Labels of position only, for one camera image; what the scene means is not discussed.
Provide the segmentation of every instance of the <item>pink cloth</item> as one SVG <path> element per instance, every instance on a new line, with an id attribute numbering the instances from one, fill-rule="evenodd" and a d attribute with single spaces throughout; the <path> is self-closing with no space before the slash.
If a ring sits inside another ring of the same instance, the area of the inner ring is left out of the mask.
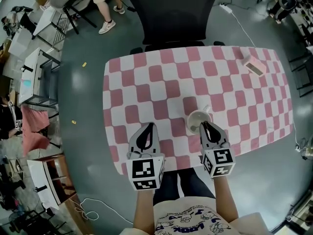
<path id="1" fill-rule="evenodd" d="M 47 149 L 50 140 L 37 133 L 50 125 L 47 111 L 35 111 L 22 105 L 23 115 L 23 153 L 35 149 Z"/>
<path id="2" fill-rule="evenodd" d="M 249 55 L 267 67 L 264 76 L 242 65 Z M 148 122 L 157 126 L 165 171 L 201 166 L 200 137 L 185 122 L 206 105 L 237 156 L 293 128 L 287 77 L 272 49 L 202 46 L 111 59 L 104 71 L 103 114 L 117 171 L 127 174 L 129 140 Z"/>

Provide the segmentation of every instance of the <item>black and white marker cube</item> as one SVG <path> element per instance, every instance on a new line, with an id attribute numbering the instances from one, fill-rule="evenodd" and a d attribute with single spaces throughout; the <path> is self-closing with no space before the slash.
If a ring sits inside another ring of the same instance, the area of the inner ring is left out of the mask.
<path id="1" fill-rule="evenodd" d="M 128 178 L 135 190 L 159 189 L 164 173 L 164 157 L 126 161 Z"/>
<path id="2" fill-rule="evenodd" d="M 231 148 L 202 149 L 201 153 L 202 163 L 211 178 L 229 175 L 235 166 L 235 156 Z"/>

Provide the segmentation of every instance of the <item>person sitting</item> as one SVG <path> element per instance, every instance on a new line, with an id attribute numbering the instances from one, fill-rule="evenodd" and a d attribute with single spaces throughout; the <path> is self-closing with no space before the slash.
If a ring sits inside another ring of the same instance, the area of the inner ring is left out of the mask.
<path id="1" fill-rule="evenodd" d="M 9 139 L 19 134 L 19 131 L 15 129 L 13 116 L 8 106 L 9 102 L 4 97 L 0 97 L 0 140 Z M 16 120 L 22 120 L 20 108 L 14 107 Z"/>
<path id="2" fill-rule="evenodd" d="M 7 32 L 8 36 L 14 36 L 14 33 L 19 30 L 20 25 L 29 30 L 31 34 L 34 33 L 36 25 L 29 19 L 27 12 L 33 9 L 25 6 L 15 6 L 12 10 L 1 19 L 3 29 Z"/>
<path id="3" fill-rule="evenodd" d="M 133 228 L 120 235 L 270 234 L 259 213 L 239 218 L 226 176 L 214 178 L 214 188 L 215 196 L 193 168 L 167 171 L 155 194 L 151 189 L 138 191 Z"/>

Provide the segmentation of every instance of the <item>white paper cup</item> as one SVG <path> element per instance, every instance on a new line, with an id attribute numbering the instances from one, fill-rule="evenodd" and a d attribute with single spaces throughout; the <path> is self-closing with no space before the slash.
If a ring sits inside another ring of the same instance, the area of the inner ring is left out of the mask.
<path id="1" fill-rule="evenodd" d="M 195 110 L 189 114 L 186 126 L 192 134 L 199 134 L 199 126 L 202 122 L 211 122 L 211 117 L 209 115 L 210 109 L 211 107 L 206 105 L 203 110 Z"/>

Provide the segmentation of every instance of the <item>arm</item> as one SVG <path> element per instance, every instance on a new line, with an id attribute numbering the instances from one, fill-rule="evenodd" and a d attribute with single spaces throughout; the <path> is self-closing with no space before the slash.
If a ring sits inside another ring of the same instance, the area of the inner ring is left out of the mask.
<path id="1" fill-rule="evenodd" d="M 13 13 L 12 20 L 13 20 L 13 24 L 15 24 L 15 21 L 16 21 L 16 13 Z"/>
<path id="2" fill-rule="evenodd" d="M 9 105 L 8 100 L 6 100 L 4 97 L 0 97 L 0 98 L 1 98 L 0 104 Z"/>
<path id="3" fill-rule="evenodd" d="M 153 235 L 155 232 L 152 190 L 141 190 L 138 192 L 134 228 L 150 235 Z"/>
<path id="4" fill-rule="evenodd" d="M 238 218 L 237 208 L 225 176 L 214 178 L 216 212 L 228 223 Z"/>
<path id="5" fill-rule="evenodd" d="M 17 133 L 16 129 L 12 129 L 9 131 L 9 138 L 13 137 Z"/>
<path id="6" fill-rule="evenodd" d="M 9 139 L 9 138 L 13 137 L 16 133 L 17 133 L 16 129 L 12 129 L 9 132 L 3 131 L 0 129 L 0 140 Z"/>

